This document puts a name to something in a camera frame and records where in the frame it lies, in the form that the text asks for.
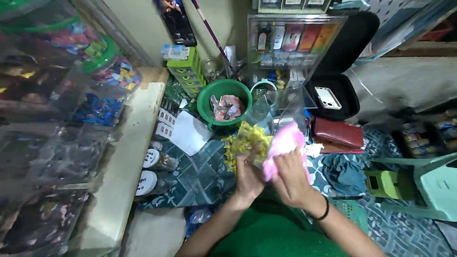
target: wrist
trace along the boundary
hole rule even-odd
[[[246,210],[251,206],[252,202],[254,199],[250,199],[249,197],[246,197],[242,194],[240,194],[238,191],[235,190],[233,195],[230,197],[230,200],[233,201],[236,209],[244,209]]]
[[[311,190],[304,197],[302,209],[309,213],[313,218],[322,217],[327,209],[325,196],[323,196],[318,190],[311,188]]]

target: table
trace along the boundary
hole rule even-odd
[[[168,79],[166,68],[139,68],[143,82],[127,100],[124,114],[88,185],[93,197],[69,242],[70,256],[100,256],[118,247]]]

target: white phone case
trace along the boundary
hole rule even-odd
[[[324,108],[340,110],[341,104],[336,99],[332,90],[327,87],[315,87],[317,95],[319,96],[320,103]]]

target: hand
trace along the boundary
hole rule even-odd
[[[304,209],[313,217],[325,213],[326,201],[319,191],[308,183],[302,155],[296,148],[288,154],[274,157],[278,174],[272,177],[273,185],[284,204]]]
[[[246,200],[249,205],[262,193],[265,187],[260,170],[252,164],[256,149],[254,148],[250,155],[236,158],[236,189],[234,194]]]

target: green shirt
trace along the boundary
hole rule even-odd
[[[303,213],[271,199],[256,200],[234,230],[215,246],[211,257],[347,256]]]

